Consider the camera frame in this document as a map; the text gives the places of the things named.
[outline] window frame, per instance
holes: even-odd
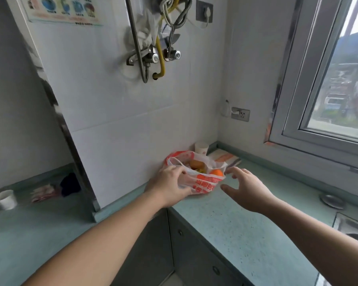
[[[352,0],[301,0],[265,141],[358,168],[358,143],[306,130]]]

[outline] cabinet knob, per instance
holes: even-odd
[[[216,275],[220,276],[220,271],[216,266],[213,266],[212,270],[215,272]]]

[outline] window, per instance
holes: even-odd
[[[296,17],[269,141],[358,169],[358,0],[303,0]]]

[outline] hand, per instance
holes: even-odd
[[[150,179],[145,191],[154,195],[161,203],[162,208],[172,207],[192,192],[190,187],[178,188],[180,174],[187,174],[185,167],[171,165],[161,169],[155,177]]]
[[[232,178],[239,180],[239,189],[228,185],[221,185],[221,189],[248,211],[263,214],[268,205],[278,200],[250,171],[232,167],[225,172],[225,174],[229,173],[232,174]]]

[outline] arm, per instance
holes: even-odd
[[[358,241],[275,197],[248,170],[230,168],[239,189],[222,190],[245,209],[267,216],[333,286],[358,285]]]
[[[191,193],[178,188],[181,173],[183,167],[161,170],[144,194],[67,245],[23,286],[109,286],[154,214]]]

